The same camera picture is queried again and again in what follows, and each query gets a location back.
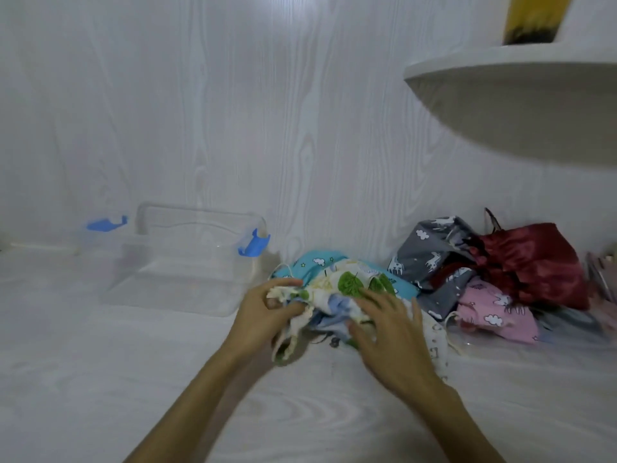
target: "cloud print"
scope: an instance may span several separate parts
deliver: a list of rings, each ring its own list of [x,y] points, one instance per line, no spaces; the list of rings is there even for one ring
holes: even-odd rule
[[[501,317],[497,315],[487,315],[484,318],[491,325],[495,325],[496,327],[501,327],[504,324],[504,321]]]

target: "table surface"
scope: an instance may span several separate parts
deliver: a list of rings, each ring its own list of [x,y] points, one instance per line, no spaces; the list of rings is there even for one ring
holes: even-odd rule
[[[113,261],[0,254],[3,461],[114,462],[159,420],[233,317],[105,305]],[[509,462],[604,462],[617,452],[617,373],[459,357],[451,384]],[[195,461],[445,461],[433,437],[351,348],[269,351],[223,398]]]

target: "finger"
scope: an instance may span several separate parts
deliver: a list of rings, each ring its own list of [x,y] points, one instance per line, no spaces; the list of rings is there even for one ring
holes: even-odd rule
[[[413,318],[412,318],[413,324],[419,327],[420,329],[422,329],[422,309],[420,308],[420,304],[418,303],[415,297],[412,299],[412,312],[413,312]]]
[[[392,309],[390,301],[388,301],[388,298],[384,295],[374,293],[373,291],[369,291],[368,289],[364,288],[361,288],[360,292],[362,293],[362,295],[364,295],[368,299],[371,299],[375,304],[377,304],[383,312],[387,312],[388,310]]]
[[[371,340],[366,331],[364,331],[362,327],[353,321],[347,322],[347,329],[349,330],[351,337],[358,343],[358,350],[360,351],[362,358],[366,359],[370,357],[375,347],[375,343]]]
[[[276,286],[302,286],[303,280],[297,278],[274,278],[266,281],[264,284],[254,287],[255,292],[259,295],[266,295],[270,289]]]
[[[390,301],[390,305],[394,309],[395,312],[407,314],[407,309],[405,308],[405,304],[401,301],[396,295],[386,294],[388,300]]]
[[[290,303],[287,307],[283,307],[277,311],[277,314],[280,315],[285,321],[290,320],[298,315],[302,315],[304,313],[304,309],[306,308],[306,304],[298,301],[294,301]]]
[[[366,315],[371,317],[373,321],[377,322],[378,318],[382,313],[381,310],[379,310],[379,307],[377,307],[377,305],[366,299],[360,299],[359,297],[356,297],[354,301],[356,304],[358,304],[358,307],[362,309],[364,313],[366,313]]]

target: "pink mask with cloud print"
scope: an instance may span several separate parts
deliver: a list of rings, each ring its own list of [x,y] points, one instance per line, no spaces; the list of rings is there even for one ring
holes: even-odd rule
[[[475,277],[459,299],[458,318],[467,327],[490,330],[506,340],[535,343],[538,327],[533,314],[528,307],[511,304],[509,295]]]

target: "white wood grain wall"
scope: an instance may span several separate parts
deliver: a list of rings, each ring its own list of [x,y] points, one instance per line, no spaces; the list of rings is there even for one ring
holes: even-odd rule
[[[617,223],[612,134],[576,133],[569,156],[595,152],[592,165],[521,157],[560,147],[534,146],[542,130],[514,116],[536,112],[526,102],[492,130],[508,151],[520,133],[517,155],[435,113],[482,130],[481,97],[443,85],[419,100],[402,80],[410,60],[500,44],[507,5],[0,0],[0,231],[53,240],[148,200],[258,212],[287,260],[336,248],[381,261],[423,218],[483,230],[488,205],[505,226],[551,220],[577,250],[602,248]],[[611,45],[615,14],[617,0],[576,0],[561,40]],[[567,104],[594,101],[595,116],[552,118],[608,123],[612,98]]]

